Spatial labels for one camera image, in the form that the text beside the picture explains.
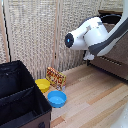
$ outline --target woven wall panel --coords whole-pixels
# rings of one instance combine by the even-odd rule
[[[122,8],[123,0],[102,0],[102,9]]]
[[[97,15],[100,8],[99,0],[63,0],[62,22],[59,41],[58,70],[68,70],[83,63],[83,51],[66,48],[66,34],[75,30],[86,18]]]
[[[1,25],[0,25],[0,64],[5,62],[6,62],[6,53],[4,48],[3,34],[1,30]]]
[[[8,0],[14,60],[21,60],[35,79],[51,66],[55,0]]]
[[[3,19],[2,4],[0,1],[0,64],[8,61],[7,55],[7,40],[5,38],[5,27]]]

